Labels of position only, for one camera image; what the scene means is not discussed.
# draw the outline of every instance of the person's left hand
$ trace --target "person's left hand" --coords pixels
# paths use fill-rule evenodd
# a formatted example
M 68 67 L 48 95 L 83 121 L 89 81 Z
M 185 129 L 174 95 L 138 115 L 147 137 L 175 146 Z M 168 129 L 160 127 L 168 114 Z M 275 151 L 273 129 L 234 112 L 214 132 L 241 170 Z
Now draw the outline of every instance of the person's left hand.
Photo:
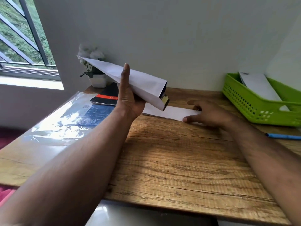
M 129 84 L 129 77 L 130 66 L 126 63 L 124 64 L 123 71 L 121 73 L 121 81 L 116 108 L 128 110 L 134 120 L 143 112 L 145 101 L 137 95 L 133 94 L 133 91 Z

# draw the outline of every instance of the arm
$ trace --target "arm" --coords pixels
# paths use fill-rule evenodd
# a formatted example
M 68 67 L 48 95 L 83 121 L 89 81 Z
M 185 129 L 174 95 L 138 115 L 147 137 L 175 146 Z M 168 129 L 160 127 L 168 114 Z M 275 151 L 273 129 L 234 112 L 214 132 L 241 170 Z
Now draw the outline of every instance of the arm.
M 130 126 L 144 106 L 144 101 L 134 100 L 126 64 L 116 108 L 15 192 L 0 209 L 0 225 L 85 225 L 106 191 Z
M 227 131 L 291 223 L 301 225 L 301 158 L 242 119 L 207 101 L 189 101 L 202 113 L 183 118 Z

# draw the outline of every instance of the paper bag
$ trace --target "paper bag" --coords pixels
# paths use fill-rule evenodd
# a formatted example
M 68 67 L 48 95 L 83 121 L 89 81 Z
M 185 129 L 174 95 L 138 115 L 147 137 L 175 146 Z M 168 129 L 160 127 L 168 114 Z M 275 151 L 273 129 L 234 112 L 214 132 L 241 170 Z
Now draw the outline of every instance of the paper bag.
M 122 66 L 95 59 L 81 58 L 120 83 Z M 167 85 L 166 80 L 131 69 L 129 84 L 135 94 L 159 110 L 164 111 L 168 105 L 169 98 L 164 94 Z

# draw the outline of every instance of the red stripe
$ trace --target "red stripe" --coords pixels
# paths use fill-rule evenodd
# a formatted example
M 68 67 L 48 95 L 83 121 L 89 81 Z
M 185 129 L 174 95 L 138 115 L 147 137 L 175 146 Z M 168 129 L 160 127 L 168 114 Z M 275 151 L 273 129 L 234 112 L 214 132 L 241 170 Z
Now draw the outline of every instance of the red stripe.
M 98 97 L 98 98 L 105 98 L 105 99 L 114 99 L 114 100 L 117 100 L 117 99 L 118 99 L 118 97 L 107 96 L 107 95 L 101 95 L 101 94 L 96 95 L 96 97 Z

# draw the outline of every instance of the wood grain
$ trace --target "wood grain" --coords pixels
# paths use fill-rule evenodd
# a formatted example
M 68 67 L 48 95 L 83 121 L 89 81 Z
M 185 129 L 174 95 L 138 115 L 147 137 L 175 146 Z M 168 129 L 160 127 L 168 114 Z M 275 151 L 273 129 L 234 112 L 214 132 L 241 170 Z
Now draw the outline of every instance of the wood grain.
M 98 90 L 90 87 L 85 92 Z M 170 106 L 192 108 L 187 101 L 205 98 L 244 119 L 220 92 L 168 88 L 166 94 Z M 301 134 L 295 128 L 254 126 L 263 132 Z M 301 154 L 301 142 L 279 142 Z M 59 152 L 46 153 L 50 148 L 34 144 L 17 139 L 0 151 L 1 183 L 21 185 Z M 105 199 L 290 224 L 227 133 L 146 115 L 131 126 Z

